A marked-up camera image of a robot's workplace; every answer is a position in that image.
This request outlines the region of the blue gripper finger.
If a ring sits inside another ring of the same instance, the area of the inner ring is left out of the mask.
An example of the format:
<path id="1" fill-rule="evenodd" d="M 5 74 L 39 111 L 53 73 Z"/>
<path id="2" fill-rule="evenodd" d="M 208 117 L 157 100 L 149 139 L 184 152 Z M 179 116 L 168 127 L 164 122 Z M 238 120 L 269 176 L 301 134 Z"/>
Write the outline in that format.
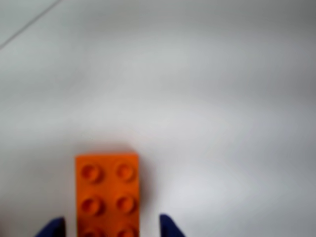
<path id="1" fill-rule="evenodd" d="M 66 221 L 63 217 L 55 218 L 48 222 L 35 237 L 65 237 Z"/>
<path id="2" fill-rule="evenodd" d="M 180 228 L 166 214 L 159 216 L 159 227 L 161 237 L 185 237 Z"/>

